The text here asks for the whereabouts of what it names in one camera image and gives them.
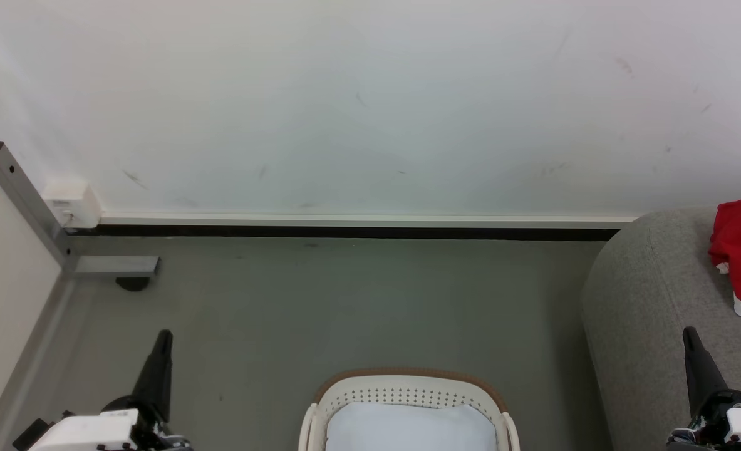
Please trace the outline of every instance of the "gray sofa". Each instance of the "gray sofa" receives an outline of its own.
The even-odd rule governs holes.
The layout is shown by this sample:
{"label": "gray sofa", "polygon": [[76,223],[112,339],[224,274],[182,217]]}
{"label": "gray sofa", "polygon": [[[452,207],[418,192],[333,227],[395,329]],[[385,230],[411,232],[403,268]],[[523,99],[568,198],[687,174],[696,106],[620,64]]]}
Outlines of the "gray sofa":
{"label": "gray sofa", "polygon": [[660,451],[690,420],[682,329],[696,326],[741,390],[741,317],[707,254],[715,209],[648,214],[607,243],[583,291],[583,322],[615,451]]}

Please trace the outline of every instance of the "power outlet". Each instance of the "power outlet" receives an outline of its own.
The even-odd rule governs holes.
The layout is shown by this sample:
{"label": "power outlet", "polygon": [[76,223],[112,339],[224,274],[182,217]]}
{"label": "power outlet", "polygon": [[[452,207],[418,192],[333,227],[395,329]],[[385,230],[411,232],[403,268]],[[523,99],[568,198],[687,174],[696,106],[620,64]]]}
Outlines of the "power outlet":
{"label": "power outlet", "polygon": [[93,229],[100,222],[100,204],[86,182],[54,180],[42,191],[41,198],[64,228]]}

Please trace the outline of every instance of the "plastic laundry basket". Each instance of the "plastic laundry basket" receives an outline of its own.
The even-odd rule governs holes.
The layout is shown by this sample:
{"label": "plastic laundry basket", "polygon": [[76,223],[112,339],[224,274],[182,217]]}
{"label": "plastic laundry basket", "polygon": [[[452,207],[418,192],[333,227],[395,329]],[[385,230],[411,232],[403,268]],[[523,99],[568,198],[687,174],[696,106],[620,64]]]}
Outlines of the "plastic laundry basket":
{"label": "plastic laundry basket", "polygon": [[516,425],[494,388],[467,374],[425,368],[373,368],[332,377],[306,411],[298,450],[325,451],[328,420],[352,402],[425,408],[467,404],[493,423],[499,451],[520,451]]}

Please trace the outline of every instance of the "metal bracket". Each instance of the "metal bracket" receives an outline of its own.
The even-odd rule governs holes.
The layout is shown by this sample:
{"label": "metal bracket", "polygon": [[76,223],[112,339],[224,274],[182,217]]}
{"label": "metal bracket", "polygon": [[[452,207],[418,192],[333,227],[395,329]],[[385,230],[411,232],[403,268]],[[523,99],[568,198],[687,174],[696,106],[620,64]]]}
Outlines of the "metal bracket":
{"label": "metal bracket", "polygon": [[64,271],[79,276],[156,275],[159,258],[155,256],[80,255],[73,246],[70,236],[53,217],[37,189],[2,141],[0,141],[0,186]]}

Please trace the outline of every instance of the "black rubber foot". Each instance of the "black rubber foot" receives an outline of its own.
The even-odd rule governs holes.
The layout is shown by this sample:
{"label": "black rubber foot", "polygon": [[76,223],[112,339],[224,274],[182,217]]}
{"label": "black rubber foot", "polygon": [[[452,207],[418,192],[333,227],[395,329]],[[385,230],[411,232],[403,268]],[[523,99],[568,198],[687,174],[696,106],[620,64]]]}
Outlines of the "black rubber foot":
{"label": "black rubber foot", "polygon": [[118,277],[115,279],[117,285],[127,291],[142,291],[150,283],[150,277]]}

